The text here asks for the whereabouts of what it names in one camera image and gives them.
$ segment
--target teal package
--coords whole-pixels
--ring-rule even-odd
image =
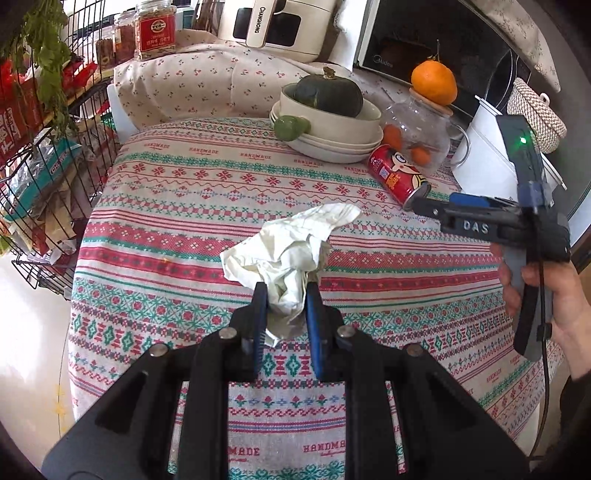
[[[28,168],[21,166],[24,175],[17,175],[14,179],[17,181],[16,184],[11,181],[11,200],[4,205],[7,212],[4,218],[9,222],[23,218],[41,195],[48,197],[48,194],[53,192],[52,184],[57,184],[61,180],[81,148],[81,145],[67,138],[57,142],[55,149],[37,147],[37,155],[31,160]]]

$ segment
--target orange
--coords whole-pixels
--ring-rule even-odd
[[[387,144],[390,147],[394,147],[397,151],[402,150],[402,132],[398,127],[393,125],[386,125],[384,127],[384,139],[382,145]]]
[[[413,147],[410,149],[410,157],[420,167],[426,167],[431,163],[431,152],[423,147]]]
[[[437,60],[426,60],[410,77],[415,91],[439,105],[449,105],[457,97],[453,72]]]

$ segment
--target knitted basket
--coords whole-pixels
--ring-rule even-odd
[[[564,122],[550,109],[550,99],[545,93],[538,96],[522,79],[517,77],[507,103],[507,113],[523,115],[535,132],[538,146],[543,153],[558,148],[566,137]]]

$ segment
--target glass teapot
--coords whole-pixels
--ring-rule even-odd
[[[447,157],[450,148],[449,125],[453,125],[466,138],[467,149],[462,163],[470,151],[470,139],[462,127],[450,122],[451,109],[423,97],[414,89],[405,102],[395,103],[384,112],[384,143],[398,150],[407,161],[426,176],[434,174]]]

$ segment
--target white air fryer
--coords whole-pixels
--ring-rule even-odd
[[[226,0],[217,36],[303,63],[324,43],[336,0]]]

